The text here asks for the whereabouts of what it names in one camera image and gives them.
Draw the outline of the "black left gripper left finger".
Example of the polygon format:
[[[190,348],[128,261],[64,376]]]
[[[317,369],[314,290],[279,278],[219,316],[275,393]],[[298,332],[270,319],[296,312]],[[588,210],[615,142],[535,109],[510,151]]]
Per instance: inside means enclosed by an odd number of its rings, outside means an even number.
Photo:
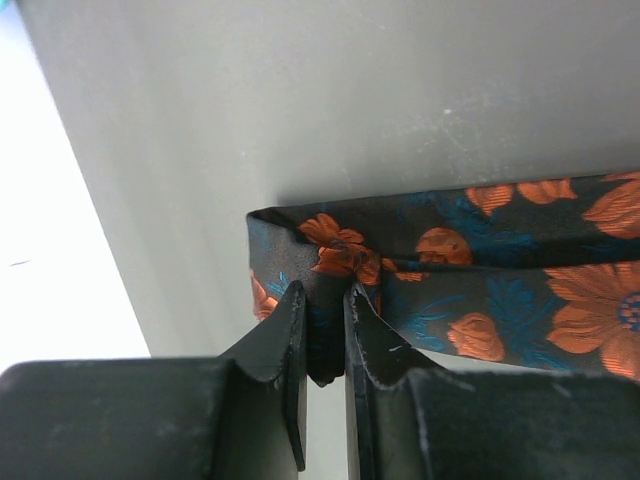
[[[216,479],[296,479],[306,468],[306,297],[292,282],[274,311],[230,347],[216,429]]]

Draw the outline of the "dark orange floral tie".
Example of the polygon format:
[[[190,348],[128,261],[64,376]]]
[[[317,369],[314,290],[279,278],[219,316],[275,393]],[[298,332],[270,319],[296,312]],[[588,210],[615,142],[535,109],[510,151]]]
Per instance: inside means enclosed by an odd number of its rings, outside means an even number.
[[[303,285],[318,385],[344,373],[356,284],[422,350],[639,377],[635,172],[269,207],[246,222],[255,316]]]

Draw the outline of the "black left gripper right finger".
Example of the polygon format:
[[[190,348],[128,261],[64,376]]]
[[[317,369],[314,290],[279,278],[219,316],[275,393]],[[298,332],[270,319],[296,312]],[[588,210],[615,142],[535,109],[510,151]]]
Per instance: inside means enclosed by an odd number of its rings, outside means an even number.
[[[408,373],[440,365],[376,313],[363,285],[351,287],[343,307],[349,477],[427,479]]]

